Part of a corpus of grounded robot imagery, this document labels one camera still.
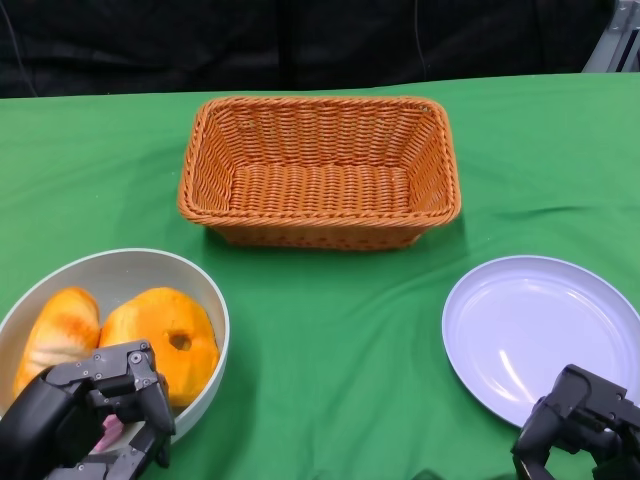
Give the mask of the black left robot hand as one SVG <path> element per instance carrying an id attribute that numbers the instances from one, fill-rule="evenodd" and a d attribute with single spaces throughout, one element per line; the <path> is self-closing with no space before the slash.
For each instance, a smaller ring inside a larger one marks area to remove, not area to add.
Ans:
<path id="1" fill-rule="evenodd" d="M 95 453 L 104 421 L 140 428 L 124 447 Z M 170 464 L 176 433 L 168 386 L 147 340 L 100 348 L 48 367 L 1 418 L 4 479 L 137 479 Z"/>

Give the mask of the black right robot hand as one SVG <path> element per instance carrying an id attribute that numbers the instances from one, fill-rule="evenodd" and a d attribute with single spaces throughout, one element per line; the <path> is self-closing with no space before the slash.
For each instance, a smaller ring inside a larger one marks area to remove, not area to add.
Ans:
<path id="1" fill-rule="evenodd" d="M 639 407 L 627 390 L 576 365 L 566 366 L 551 392 L 534 405 L 511 453 L 519 479 L 550 479 L 553 447 L 588 452 L 595 479 L 639 477 Z"/>

